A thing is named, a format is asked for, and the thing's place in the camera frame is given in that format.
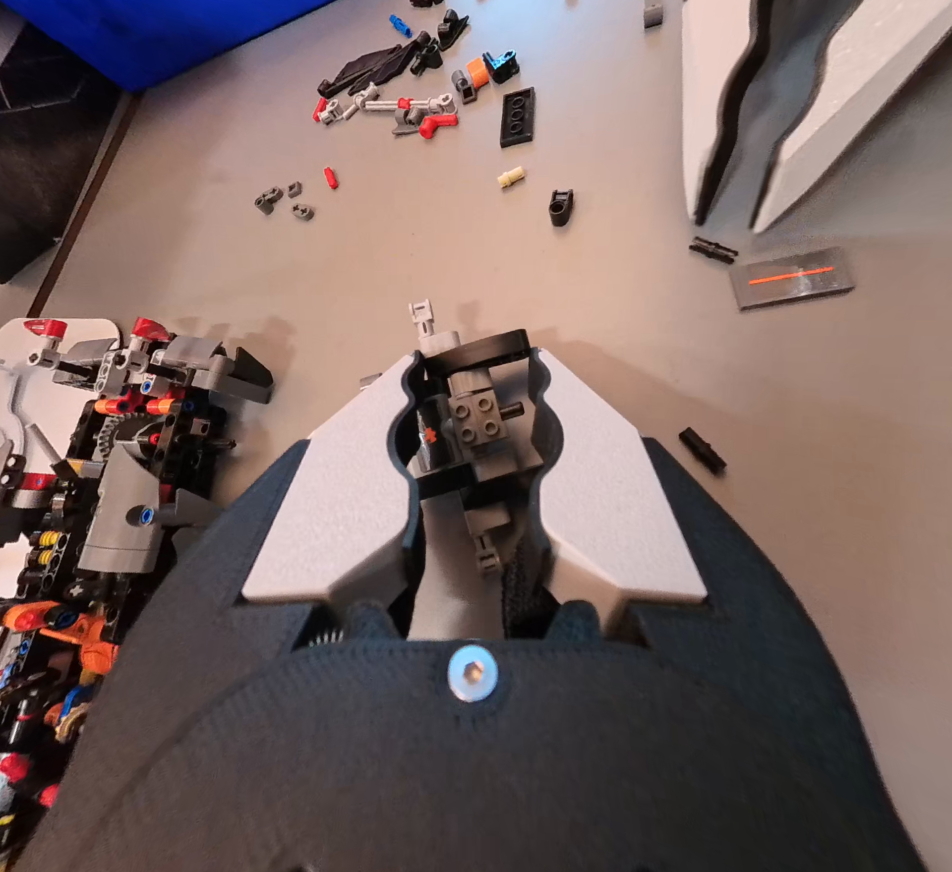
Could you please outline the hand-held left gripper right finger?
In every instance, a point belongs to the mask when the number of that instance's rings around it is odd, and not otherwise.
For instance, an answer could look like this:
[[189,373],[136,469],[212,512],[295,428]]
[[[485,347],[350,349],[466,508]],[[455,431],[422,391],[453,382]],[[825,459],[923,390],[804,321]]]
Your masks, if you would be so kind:
[[506,637],[540,637],[568,602],[590,604],[603,633],[631,603],[703,603],[708,589],[636,426],[549,350],[530,352],[528,384],[541,466],[504,570]]

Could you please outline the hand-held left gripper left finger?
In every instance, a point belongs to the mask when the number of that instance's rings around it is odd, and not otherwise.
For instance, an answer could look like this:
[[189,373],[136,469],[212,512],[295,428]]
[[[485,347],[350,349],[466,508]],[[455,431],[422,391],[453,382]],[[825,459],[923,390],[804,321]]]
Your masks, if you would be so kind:
[[422,354],[405,355],[312,432],[244,580],[248,602],[373,602],[409,635],[425,563],[411,463],[424,382]]

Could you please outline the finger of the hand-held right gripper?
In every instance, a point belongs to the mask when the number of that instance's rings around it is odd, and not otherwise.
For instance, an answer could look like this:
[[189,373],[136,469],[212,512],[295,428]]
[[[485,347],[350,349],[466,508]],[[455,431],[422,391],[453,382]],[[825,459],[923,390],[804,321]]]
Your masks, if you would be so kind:
[[737,145],[745,93],[764,64],[776,0],[683,0],[686,209],[704,224]]
[[805,107],[771,156],[755,232],[817,185],[950,29],[951,0],[857,1],[828,36]]

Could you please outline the black grey lego subassembly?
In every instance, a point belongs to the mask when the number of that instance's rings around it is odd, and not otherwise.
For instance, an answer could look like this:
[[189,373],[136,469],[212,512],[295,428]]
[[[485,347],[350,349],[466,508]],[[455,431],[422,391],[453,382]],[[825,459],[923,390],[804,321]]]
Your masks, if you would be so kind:
[[530,357],[527,332],[464,343],[439,331],[432,304],[410,304],[416,350],[370,381],[351,424],[358,446],[353,478],[361,502],[352,544],[363,576],[398,594],[422,578],[422,502],[456,495],[479,573],[541,573],[548,543],[526,491],[510,491],[537,470],[520,462],[512,420],[522,401],[503,400],[494,368]]

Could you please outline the lego car chassis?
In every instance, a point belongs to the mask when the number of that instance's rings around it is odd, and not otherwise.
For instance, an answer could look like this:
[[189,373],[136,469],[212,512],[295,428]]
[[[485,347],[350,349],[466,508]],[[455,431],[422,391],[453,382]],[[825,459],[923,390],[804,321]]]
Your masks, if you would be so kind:
[[27,545],[2,595],[2,870],[53,806],[130,629],[220,512],[215,471],[235,448],[220,399],[265,405],[274,389],[247,350],[148,318],[127,338],[23,326],[40,341],[29,365],[90,398],[64,457],[26,426],[50,471],[2,442],[2,545]]

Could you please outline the black lego plate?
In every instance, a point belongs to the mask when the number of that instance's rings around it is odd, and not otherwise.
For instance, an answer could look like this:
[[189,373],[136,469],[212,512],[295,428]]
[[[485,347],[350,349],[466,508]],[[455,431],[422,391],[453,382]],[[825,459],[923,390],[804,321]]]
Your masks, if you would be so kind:
[[508,149],[533,141],[536,104],[537,96],[534,87],[504,95],[499,134],[501,149]]

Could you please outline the dark lego tile red stripe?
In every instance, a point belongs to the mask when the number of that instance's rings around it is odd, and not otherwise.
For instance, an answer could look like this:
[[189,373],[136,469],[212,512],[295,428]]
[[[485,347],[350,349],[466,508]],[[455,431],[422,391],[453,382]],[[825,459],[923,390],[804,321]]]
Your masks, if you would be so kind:
[[729,279],[740,311],[842,295],[855,287],[841,247],[736,264]]

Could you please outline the scattered lego pieces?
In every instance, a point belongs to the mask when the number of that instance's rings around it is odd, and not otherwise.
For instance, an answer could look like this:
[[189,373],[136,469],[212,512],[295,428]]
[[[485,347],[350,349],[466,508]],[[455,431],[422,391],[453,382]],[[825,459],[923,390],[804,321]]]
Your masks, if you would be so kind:
[[[446,0],[410,0],[410,3],[413,9],[432,9],[445,5]],[[471,104],[478,100],[484,86],[490,82],[503,85],[520,71],[515,50],[496,57],[486,52],[451,74],[454,93],[427,99],[404,96],[383,100],[380,98],[382,87],[405,71],[420,76],[441,68],[444,53],[460,40],[470,24],[470,17],[446,8],[435,34],[426,30],[414,34],[409,24],[395,14],[388,21],[407,42],[363,54],[348,62],[333,79],[323,80],[318,86],[320,97],[313,112],[315,122],[331,125],[361,113],[388,113],[395,117],[395,135],[418,132],[429,140],[436,128],[458,124],[454,94],[462,104]],[[344,108],[338,93],[350,95],[351,104]]]

